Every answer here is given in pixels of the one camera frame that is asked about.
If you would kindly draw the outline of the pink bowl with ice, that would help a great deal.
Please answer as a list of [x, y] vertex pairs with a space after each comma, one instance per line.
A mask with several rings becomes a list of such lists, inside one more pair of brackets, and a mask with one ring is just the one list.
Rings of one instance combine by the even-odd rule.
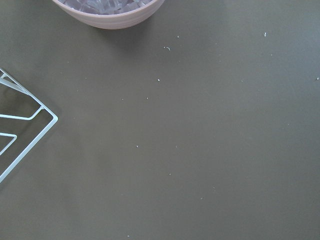
[[86, 25], [105, 30], [119, 30], [147, 20], [162, 6], [165, 0], [152, 0], [138, 9], [112, 15], [86, 13], [66, 6], [58, 0], [53, 0], [53, 2], [68, 15]]

